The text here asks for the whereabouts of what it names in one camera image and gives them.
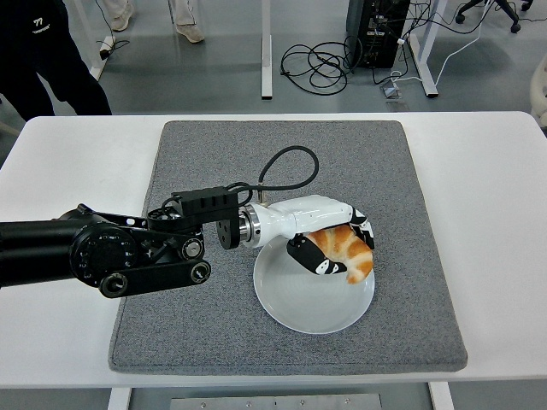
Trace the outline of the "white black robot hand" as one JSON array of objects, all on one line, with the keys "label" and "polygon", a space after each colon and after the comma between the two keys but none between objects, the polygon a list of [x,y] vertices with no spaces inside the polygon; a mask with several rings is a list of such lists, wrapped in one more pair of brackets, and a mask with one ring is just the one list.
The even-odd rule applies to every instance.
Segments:
[{"label": "white black robot hand", "polygon": [[349,284],[359,284],[373,271],[372,226],[349,204],[312,195],[269,206],[251,203],[240,217],[245,246],[258,248],[283,237],[288,255],[313,274],[344,272]]}]

